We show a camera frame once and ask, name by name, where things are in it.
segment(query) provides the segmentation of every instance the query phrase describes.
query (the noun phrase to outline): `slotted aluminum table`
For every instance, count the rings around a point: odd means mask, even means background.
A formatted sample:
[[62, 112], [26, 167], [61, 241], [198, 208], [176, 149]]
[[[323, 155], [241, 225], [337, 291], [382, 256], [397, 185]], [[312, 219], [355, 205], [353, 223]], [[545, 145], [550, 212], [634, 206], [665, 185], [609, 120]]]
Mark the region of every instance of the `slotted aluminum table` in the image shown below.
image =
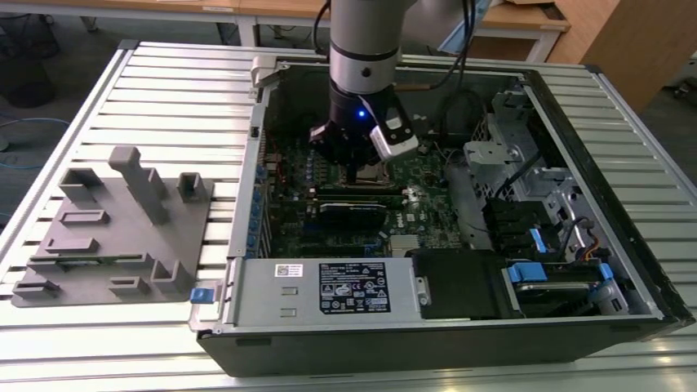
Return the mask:
[[[697, 325], [566, 364], [234, 379], [188, 330], [188, 303], [9, 304], [61, 202], [56, 183], [65, 168], [116, 175], [105, 160], [117, 144], [137, 145], [144, 167], [161, 177], [198, 172], [216, 181], [197, 278], [222, 277], [253, 107], [249, 69], [261, 53], [313, 56], [154, 42], [113, 56], [0, 237], [0, 390], [694, 390]], [[697, 192], [605, 77], [582, 66], [471, 63], [539, 71], [675, 288], [697, 307]]]

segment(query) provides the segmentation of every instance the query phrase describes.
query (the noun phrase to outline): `blue connector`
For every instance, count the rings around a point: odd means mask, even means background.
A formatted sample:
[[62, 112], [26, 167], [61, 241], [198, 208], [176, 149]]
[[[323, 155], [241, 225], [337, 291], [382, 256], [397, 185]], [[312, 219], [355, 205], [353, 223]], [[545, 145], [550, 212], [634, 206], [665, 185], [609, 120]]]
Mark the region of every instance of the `blue connector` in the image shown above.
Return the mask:
[[213, 302], [216, 302], [214, 296], [216, 296], [214, 289], [197, 287], [197, 288], [192, 289], [192, 295], [188, 298], [188, 301], [192, 304], [198, 304], [198, 305], [212, 304]]
[[542, 236], [539, 235], [539, 230], [530, 229], [530, 235], [533, 236], [534, 246], [537, 247], [537, 252], [546, 253], [545, 241], [542, 241]]
[[546, 273], [542, 263], [525, 261], [514, 263], [507, 268], [511, 283], [546, 282]]
[[607, 263], [601, 263], [598, 268], [599, 268], [599, 273], [602, 274], [603, 281], [614, 278], [614, 274], [611, 273], [611, 268]]

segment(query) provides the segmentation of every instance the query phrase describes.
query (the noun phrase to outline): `white label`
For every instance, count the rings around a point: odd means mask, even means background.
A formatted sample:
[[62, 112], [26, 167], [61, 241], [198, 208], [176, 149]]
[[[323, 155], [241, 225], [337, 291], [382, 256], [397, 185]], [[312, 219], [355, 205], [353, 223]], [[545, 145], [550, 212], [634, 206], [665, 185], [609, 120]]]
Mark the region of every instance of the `white label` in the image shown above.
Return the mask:
[[202, 7], [204, 11], [232, 12], [229, 7]]
[[277, 278], [301, 278], [302, 277], [302, 264], [276, 264]]

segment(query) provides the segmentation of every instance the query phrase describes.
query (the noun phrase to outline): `metal bracket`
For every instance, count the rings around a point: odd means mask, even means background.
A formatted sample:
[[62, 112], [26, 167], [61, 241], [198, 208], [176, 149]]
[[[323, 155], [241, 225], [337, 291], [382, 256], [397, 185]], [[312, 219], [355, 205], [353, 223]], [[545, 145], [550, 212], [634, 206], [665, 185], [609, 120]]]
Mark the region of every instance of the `metal bracket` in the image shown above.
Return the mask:
[[269, 77], [285, 68], [288, 68], [286, 65], [277, 68], [276, 56], [256, 56], [252, 60], [252, 86], [261, 88], [268, 85], [274, 80]]

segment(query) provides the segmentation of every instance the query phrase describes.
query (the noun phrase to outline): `wooden table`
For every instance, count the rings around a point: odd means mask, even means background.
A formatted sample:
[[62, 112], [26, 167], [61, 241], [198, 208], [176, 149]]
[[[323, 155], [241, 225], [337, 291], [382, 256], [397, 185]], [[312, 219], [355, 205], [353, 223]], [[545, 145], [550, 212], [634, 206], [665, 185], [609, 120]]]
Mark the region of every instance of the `wooden table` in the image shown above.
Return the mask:
[[[258, 37], [253, 33], [257, 25], [312, 26], [322, 4], [323, 0], [240, 0], [241, 45], [257, 46]], [[323, 19], [319, 26], [326, 27], [327, 24]], [[487, 38], [514, 38], [533, 42], [519, 60], [545, 62], [559, 34], [569, 27], [566, 20], [550, 19], [537, 6], [501, 4], [489, 10], [474, 32], [479, 44], [474, 42], [473, 57], [498, 58], [495, 52], [507, 51], [509, 47], [503, 49], [498, 40]]]
[[[241, 45], [256, 47], [260, 25], [312, 26], [322, 3], [323, 0], [10, 0], [0, 2], [0, 11], [234, 23], [240, 26]], [[319, 27], [327, 26], [323, 19]], [[533, 42], [523, 49], [521, 60], [543, 62], [561, 32], [567, 29], [569, 22], [547, 18], [538, 7], [502, 4], [489, 10], [474, 33], [479, 38], [473, 56], [481, 53], [478, 57], [498, 58], [493, 52], [510, 51], [499, 40], [515, 38]]]

